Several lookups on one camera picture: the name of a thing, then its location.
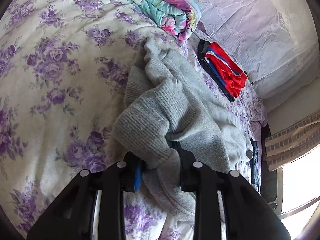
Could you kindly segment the grey sweatpants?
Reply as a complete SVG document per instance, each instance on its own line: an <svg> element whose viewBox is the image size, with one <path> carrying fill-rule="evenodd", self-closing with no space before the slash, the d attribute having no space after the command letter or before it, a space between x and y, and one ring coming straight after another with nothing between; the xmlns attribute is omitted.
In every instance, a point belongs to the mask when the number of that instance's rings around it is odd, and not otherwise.
<svg viewBox="0 0 320 240"><path fill-rule="evenodd" d="M146 162L143 180L159 206L180 221L195 216L195 197L179 186L180 158L168 145L184 150L213 170L227 173L249 160L252 149L240 120L214 98L196 69L173 49L147 38L145 66L130 69L125 110L113 137Z"/></svg>

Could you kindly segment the blue denim jeans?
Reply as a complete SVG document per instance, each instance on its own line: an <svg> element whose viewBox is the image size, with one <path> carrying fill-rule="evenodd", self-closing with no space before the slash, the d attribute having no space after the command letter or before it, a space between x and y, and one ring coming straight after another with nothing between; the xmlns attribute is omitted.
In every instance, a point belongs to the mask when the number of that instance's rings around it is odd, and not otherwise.
<svg viewBox="0 0 320 240"><path fill-rule="evenodd" d="M259 160L258 160L258 142L250 139L251 145L253 147L253 157L250 160L250 168L251 168L251 183L257 192L260 192L260 175L259 175Z"/></svg>

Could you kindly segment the beige checked curtain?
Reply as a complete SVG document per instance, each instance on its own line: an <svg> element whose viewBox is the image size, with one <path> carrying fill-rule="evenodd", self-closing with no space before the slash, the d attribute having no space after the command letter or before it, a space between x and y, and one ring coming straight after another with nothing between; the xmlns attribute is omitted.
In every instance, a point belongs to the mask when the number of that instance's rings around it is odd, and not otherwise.
<svg viewBox="0 0 320 240"><path fill-rule="evenodd" d="M268 170L274 171L319 145L319 111L265 139Z"/></svg>

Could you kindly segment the folded dark clothes stack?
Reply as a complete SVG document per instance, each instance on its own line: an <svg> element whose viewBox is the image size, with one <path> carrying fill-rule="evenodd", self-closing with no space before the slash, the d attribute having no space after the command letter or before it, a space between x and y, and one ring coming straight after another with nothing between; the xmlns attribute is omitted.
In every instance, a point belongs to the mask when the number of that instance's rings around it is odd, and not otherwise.
<svg viewBox="0 0 320 240"><path fill-rule="evenodd" d="M216 82L227 99L234 102L245 87L246 73L216 42L200 40L197 58L203 70Z"/></svg>

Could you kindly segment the folded red shorts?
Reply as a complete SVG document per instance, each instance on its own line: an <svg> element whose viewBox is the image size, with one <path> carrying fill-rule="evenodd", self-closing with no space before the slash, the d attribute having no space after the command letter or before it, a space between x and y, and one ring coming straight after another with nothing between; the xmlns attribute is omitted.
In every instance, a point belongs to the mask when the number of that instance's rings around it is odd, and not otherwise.
<svg viewBox="0 0 320 240"><path fill-rule="evenodd" d="M216 42L209 45L204 59L227 92L234 98L239 97L247 80L245 72Z"/></svg>

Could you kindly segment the purple floral bedspread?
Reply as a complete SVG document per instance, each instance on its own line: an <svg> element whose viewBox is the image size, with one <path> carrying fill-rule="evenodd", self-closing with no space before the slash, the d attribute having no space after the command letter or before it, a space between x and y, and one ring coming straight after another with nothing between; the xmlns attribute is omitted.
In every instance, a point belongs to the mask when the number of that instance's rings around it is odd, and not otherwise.
<svg viewBox="0 0 320 240"><path fill-rule="evenodd" d="M129 68L154 38L199 69L198 38L178 43L126 0L13 0L1 19L1 208L26 236L83 168L124 150L111 138Z"/></svg>

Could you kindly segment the white lace covered bedding pile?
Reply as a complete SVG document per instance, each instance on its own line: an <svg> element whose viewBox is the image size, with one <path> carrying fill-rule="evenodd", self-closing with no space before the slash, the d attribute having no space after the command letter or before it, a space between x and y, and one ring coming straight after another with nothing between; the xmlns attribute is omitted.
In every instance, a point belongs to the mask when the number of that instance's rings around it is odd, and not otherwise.
<svg viewBox="0 0 320 240"><path fill-rule="evenodd" d="M200 25L249 75L262 98L289 96L319 75L316 27L306 0L193 0Z"/></svg>

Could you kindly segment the folded floral teal blanket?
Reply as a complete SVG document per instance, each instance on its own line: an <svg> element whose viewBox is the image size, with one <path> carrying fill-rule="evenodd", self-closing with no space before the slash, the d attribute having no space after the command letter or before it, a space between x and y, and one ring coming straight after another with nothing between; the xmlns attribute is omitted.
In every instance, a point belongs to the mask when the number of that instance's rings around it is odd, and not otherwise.
<svg viewBox="0 0 320 240"><path fill-rule="evenodd" d="M127 0L178 41L186 41L201 18L192 0Z"/></svg>

